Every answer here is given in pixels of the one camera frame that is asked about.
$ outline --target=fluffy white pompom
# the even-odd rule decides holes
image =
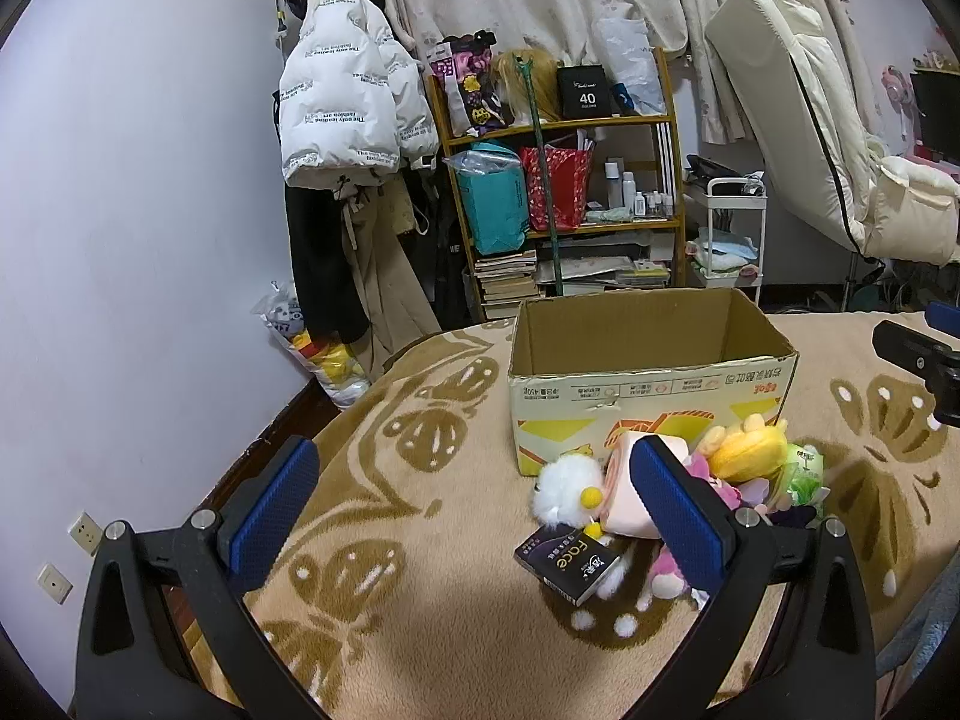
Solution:
[[[534,490],[534,517],[542,525],[570,525],[584,528],[596,516],[596,509],[585,509],[580,493],[586,488],[603,490],[603,469],[589,455],[563,455],[544,466]]]

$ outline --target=bed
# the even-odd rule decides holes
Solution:
[[[919,381],[875,357],[889,314],[772,317],[800,351],[786,404],[792,440],[827,457],[829,507],[858,553],[877,647],[960,541],[960,431]],[[949,342],[920,314],[897,322]],[[695,616],[688,601],[635,608],[651,551],[582,610],[512,559],[535,529],[517,474],[510,320],[429,338],[316,442],[325,469],[264,589],[247,605],[334,717],[619,718]],[[744,685],[779,594],[723,690]],[[208,686],[229,688],[200,641]]]

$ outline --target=white wall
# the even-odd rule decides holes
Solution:
[[[0,621],[63,704],[73,519],[179,525],[304,385],[250,315],[290,269],[274,30],[272,0],[33,0],[0,50]]]
[[[907,122],[905,139],[899,114],[888,100],[880,78],[888,65],[894,65],[909,79],[914,57],[931,49],[949,52],[949,46],[937,34],[936,22],[922,0],[850,0],[848,10],[877,89],[885,124],[885,132],[880,134],[891,153],[904,153],[914,142],[914,122]]]
[[[891,107],[880,76],[887,65],[896,65],[908,76],[914,56],[922,56],[932,47],[942,50],[946,43],[936,35],[933,18],[921,0],[850,0],[848,10],[883,113],[885,132],[878,134],[883,136],[891,153],[903,153],[912,140],[901,138],[901,120]],[[692,69],[683,61],[675,62],[671,66],[671,77],[676,87],[683,154],[700,153],[743,172],[763,170],[763,157],[754,142],[731,146],[700,143]],[[734,220],[737,229],[746,235],[758,234],[751,215],[737,216]],[[775,194],[771,194],[767,236],[768,283],[836,284],[847,274],[848,252],[784,210],[776,202]]]

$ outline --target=blue gripper pad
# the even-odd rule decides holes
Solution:
[[[707,482],[690,476],[658,437],[634,445],[630,480],[688,584],[716,594],[736,547],[727,505]]]
[[[949,303],[930,303],[925,311],[925,319],[934,330],[960,338],[960,309]]]
[[[217,551],[234,592],[263,586],[320,479],[314,442],[291,436],[259,476],[248,479],[224,505]]]

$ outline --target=electrical outlet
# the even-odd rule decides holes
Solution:
[[[77,521],[70,526],[70,536],[80,544],[80,549],[88,555],[96,554],[100,546],[100,539],[104,537],[104,530],[86,512],[81,512]]]
[[[53,598],[56,603],[61,605],[66,601],[66,597],[73,589],[73,584],[70,584],[66,576],[56,570],[56,567],[51,565],[51,563],[47,563],[47,565],[42,568],[40,576],[37,577],[37,584],[39,584],[43,591]]]

